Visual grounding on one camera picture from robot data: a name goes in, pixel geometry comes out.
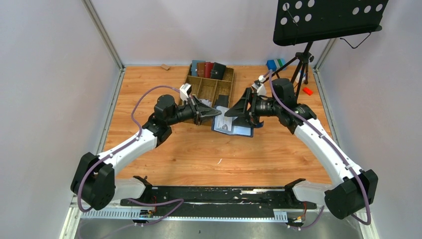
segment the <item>wooden tray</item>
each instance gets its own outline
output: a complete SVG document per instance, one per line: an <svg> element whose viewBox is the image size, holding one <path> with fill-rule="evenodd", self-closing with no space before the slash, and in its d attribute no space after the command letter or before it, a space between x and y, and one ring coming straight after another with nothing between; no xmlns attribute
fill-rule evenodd
<svg viewBox="0 0 422 239"><path fill-rule="evenodd" d="M192 85L192 94L198 99L205 99L212 102L214 106L215 101L218 99L218 95L228 96L228 102L230 103L231 91L234 81L234 69L226 67L222 80L196 77L191 75L191 66L189 66L188 73L186 76L186 83ZM193 120L185 121L187 123L194 123ZM203 123L203 125L211 126L212 120Z"/></svg>

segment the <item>red book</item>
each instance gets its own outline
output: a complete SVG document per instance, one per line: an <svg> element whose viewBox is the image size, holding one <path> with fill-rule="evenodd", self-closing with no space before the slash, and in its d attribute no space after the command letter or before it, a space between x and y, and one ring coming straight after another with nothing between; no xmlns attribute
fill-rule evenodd
<svg viewBox="0 0 422 239"><path fill-rule="evenodd" d="M206 62L205 63L205 78L210 78L211 77L211 70L214 67L214 63L212 62Z"/></svg>

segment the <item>wooden tabletop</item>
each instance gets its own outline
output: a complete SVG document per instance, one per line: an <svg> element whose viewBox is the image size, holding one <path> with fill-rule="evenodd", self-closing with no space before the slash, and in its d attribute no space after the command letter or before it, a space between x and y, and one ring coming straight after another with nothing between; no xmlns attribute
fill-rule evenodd
<svg viewBox="0 0 422 239"><path fill-rule="evenodd" d="M229 66L234 68L235 80L230 106L238 101L246 87L259 75L267 72L266 66ZM280 77L290 78L294 67L282 71ZM123 79L116 108L105 145L113 148L138 131L130 113L139 97L157 85L179 88L185 81L188 66L172 66L168 71L161 67L128 67ZM314 94L299 95L299 103L306 104L316 113L324 128L329 127L319 98L314 77L303 85ZM176 92L157 89L139 105L135 117L144 124L153 112L157 98ZM211 131L209 126L179 123L172 126L172 135L158 148L140 156L118 178L134 175L148 176L153 185L195 186L283 186L298 178L312 182L330 183L324 168L311 151L276 117L261 118L264 127L255 129L254 137L229 136Z"/></svg>

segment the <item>black music stand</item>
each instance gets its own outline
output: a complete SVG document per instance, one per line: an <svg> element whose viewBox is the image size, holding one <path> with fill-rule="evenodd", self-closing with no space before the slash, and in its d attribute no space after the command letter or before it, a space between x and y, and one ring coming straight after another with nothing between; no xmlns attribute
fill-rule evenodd
<svg viewBox="0 0 422 239"><path fill-rule="evenodd" d="M308 83L309 63L314 56L310 54L312 43L318 40L350 36L380 31L382 14L388 0L279 0L273 42L279 46L307 43L304 52L297 52L295 57L271 77L299 60L291 78L293 83L301 70L296 99L301 89L305 73Z"/></svg>

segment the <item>red object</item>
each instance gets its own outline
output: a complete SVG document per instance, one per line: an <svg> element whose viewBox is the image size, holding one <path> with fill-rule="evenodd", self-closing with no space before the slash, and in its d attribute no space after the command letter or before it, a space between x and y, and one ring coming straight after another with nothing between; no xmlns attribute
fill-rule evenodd
<svg viewBox="0 0 422 239"><path fill-rule="evenodd" d="M309 96L313 94L313 91L311 91L308 87L305 87L305 88L303 89L303 91L304 91L306 94L308 94Z"/></svg>
<svg viewBox="0 0 422 239"><path fill-rule="evenodd" d="M206 62L205 63L205 78L210 78L211 77L211 70L214 66L214 63L212 62Z"/></svg>

